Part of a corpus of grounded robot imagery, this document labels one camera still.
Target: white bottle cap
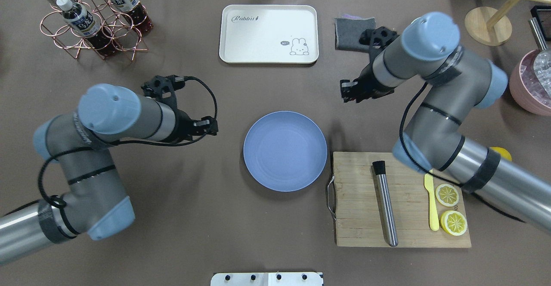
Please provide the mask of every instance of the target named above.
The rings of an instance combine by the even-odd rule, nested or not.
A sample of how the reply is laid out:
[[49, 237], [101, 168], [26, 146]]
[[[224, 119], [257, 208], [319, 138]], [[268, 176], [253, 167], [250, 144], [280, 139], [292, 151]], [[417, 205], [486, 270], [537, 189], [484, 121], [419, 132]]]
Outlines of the white bottle cap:
[[73, 2], [71, 0], [57, 0], [56, 1], [57, 7], [63, 11], [68, 11], [73, 8]]

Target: brown table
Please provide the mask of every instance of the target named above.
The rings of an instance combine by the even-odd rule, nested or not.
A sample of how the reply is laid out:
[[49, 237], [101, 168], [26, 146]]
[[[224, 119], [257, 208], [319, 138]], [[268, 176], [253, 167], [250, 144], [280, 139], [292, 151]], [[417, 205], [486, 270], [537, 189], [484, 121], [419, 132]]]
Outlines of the brown table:
[[[193, 75], [219, 102], [220, 133], [187, 147], [124, 145], [112, 149], [132, 199], [136, 221], [125, 231], [92, 241], [87, 235], [0, 268], [1, 285], [209, 285], [214, 272], [316, 270], [325, 285], [544, 285], [551, 280], [551, 236], [494, 213], [466, 196], [471, 249], [337, 247], [325, 207], [329, 159], [319, 179], [292, 193], [273, 192], [248, 173], [242, 143], [249, 127], [280, 110], [303, 113], [323, 131], [330, 151], [390, 151], [407, 102], [421, 86], [415, 78], [392, 96], [343, 104], [339, 80], [356, 78], [368, 55], [334, 49], [333, 18], [374, 16], [402, 31], [429, 11], [452, 15], [462, 43], [511, 74], [536, 44], [529, 31], [531, 4], [509, 14], [512, 39], [490, 48], [463, 27], [476, 6], [505, 0], [142, 0], [155, 21], [149, 53], [128, 64], [93, 53], [79, 61], [38, 31], [44, 0], [2, 0], [0, 5], [0, 209], [38, 199], [42, 159], [35, 129], [72, 111], [99, 82], [139, 86], [154, 75]], [[229, 65], [218, 57], [220, 17], [230, 4], [311, 5], [317, 10], [320, 55], [313, 65]], [[192, 117], [212, 114], [208, 94], [189, 84], [179, 107]], [[520, 108], [505, 92], [488, 109], [474, 110], [461, 131], [484, 145], [506, 147], [514, 161], [551, 180], [550, 119]], [[45, 183], [67, 191], [59, 166]]]

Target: light blue joint cap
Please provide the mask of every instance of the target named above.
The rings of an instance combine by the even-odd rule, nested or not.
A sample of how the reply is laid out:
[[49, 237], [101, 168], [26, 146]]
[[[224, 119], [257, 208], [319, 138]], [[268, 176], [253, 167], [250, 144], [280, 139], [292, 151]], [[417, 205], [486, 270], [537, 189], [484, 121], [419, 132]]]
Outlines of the light blue joint cap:
[[128, 130], [140, 115], [142, 106], [132, 90], [96, 84], [80, 98], [78, 116], [82, 124], [101, 134], [118, 134]]
[[[48, 128], [50, 127], [50, 124], [52, 124], [52, 121], [57, 117], [50, 119], [49, 121], [38, 127], [33, 135], [33, 145], [35, 147], [35, 150], [42, 158], [44, 158], [44, 160], [52, 156], [50, 155], [48, 147], [46, 146], [46, 136], [48, 134]], [[59, 163], [59, 161], [53, 160], [52, 163], [57, 164]]]
[[476, 108], [486, 108], [494, 104], [494, 102], [503, 95], [503, 92], [505, 92], [505, 89], [509, 83], [507, 74], [505, 74], [501, 68], [495, 66], [490, 60], [488, 60], [488, 63], [490, 63], [490, 66], [492, 67], [490, 87], [488, 88], [488, 91], [482, 101], [475, 106]]
[[446, 58], [459, 45], [459, 27], [449, 15], [430, 12], [415, 19], [402, 33], [402, 47], [413, 58], [437, 61]]
[[[423, 155], [423, 153], [419, 150], [417, 145], [415, 145], [415, 143], [411, 140], [411, 138], [408, 137], [406, 133], [404, 133], [404, 143], [408, 149], [409, 154], [413, 157], [413, 159], [415, 159], [415, 162], [419, 163], [419, 165], [421, 165], [427, 171], [433, 168], [429, 160], [427, 160], [425, 155]], [[413, 170], [421, 174], [425, 174], [425, 171], [421, 170], [418, 166], [413, 164], [411, 159], [406, 154], [404, 148], [402, 147], [402, 143], [400, 142], [399, 139], [396, 142], [396, 144], [394, 144], [394, 147], [392, 148], [392, 155], [394, 155], [394, 157], [398, 159], [398, 161], [400, 161], [401, 163], [409, 166], [410, 168], [413, 168]]]
[[105, 239], [126, 229], [134, 219], [136, 216], [130, 203], [130, 196], [126, 196], [90, 228], [88, 235], [94, 241]]

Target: rabbit illustration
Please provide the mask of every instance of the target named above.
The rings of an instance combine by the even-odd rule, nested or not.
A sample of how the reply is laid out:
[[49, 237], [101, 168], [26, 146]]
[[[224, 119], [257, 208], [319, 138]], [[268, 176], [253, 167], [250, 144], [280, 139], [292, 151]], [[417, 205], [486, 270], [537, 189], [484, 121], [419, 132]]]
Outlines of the rabbit illustration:
[[303, 38], [294, 38], [293, 46], [291, 46], [291, 55], [309, 55], [308, 45], [306, 44], [306, 39]]

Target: wooden cutting board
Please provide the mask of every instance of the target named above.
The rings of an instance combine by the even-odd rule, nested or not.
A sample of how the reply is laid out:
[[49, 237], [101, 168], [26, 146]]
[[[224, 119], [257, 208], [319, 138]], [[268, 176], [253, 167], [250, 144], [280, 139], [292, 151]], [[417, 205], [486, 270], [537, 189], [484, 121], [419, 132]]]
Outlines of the wooden cutting board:
[[[383, 237], [372, 170], [372, 162], [378, 160], [386, 163], [398, 247], [471, 247], [468, 229], [463, 235], [453, 236], [442, 227], [438, 231], [429, 228], [429, 196], [422, 174], [403, 165], [389, 152], [341, 151], [333, 153], [337, 246], [390, 247]], [[435, 178], [435, 189], [443, 183]], [[456, 189], [460, 196], [456, 207], [445, 207], [436, 201], [439, 219], [443, 212], [454, 209], [467, 217], [463, 195]]]

